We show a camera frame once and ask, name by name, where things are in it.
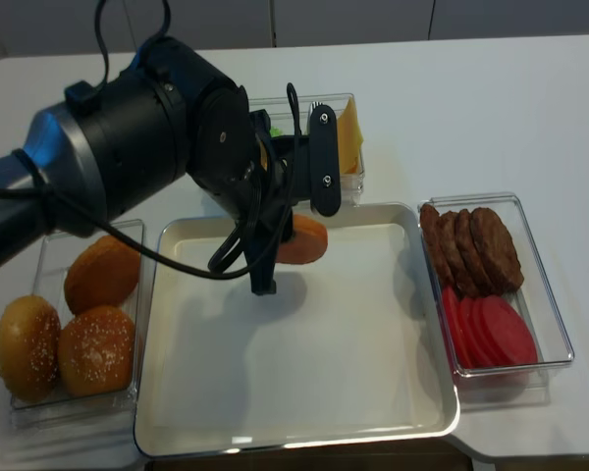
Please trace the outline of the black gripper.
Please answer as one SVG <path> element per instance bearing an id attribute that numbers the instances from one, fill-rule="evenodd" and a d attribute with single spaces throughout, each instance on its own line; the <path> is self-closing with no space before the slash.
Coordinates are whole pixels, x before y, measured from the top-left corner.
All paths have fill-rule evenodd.
<path id="1" fill-rule="evenodd" d="M 260 150 L 260 167 L 251 173 L 251 206 L 248 215 L 218 248 L 218 255 L 244 257 L 251 292 L 275 294 L 275 265 L 280 246 L 293 237 L 292 207 L 310 202 L 308 136 L 294 126 L 294 135 L 270 135 L 271 122 L 264 110 L 250 114 Z M 283 225 L 281 218 L 286 216 Z"/>

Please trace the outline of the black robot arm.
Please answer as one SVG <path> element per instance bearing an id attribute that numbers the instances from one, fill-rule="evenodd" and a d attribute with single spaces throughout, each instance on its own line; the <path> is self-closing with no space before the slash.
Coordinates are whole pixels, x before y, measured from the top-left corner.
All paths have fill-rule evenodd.
<path id="1" fill-rule="evenodd" d="M 243 87 L 180 41 L 144 44 L 100 88 L 81 81 L 38 112 L 25 144 L 0 158 L 0 267 L 44 235 L 110 231 L 114 219 L 190 176 L 235 228 L 197 269 L 208 280 L 249 276 L 272 294 L 278 248 L 293 235 L 302 137 L 279 155 L 267 117 L 251 112 Z"/>

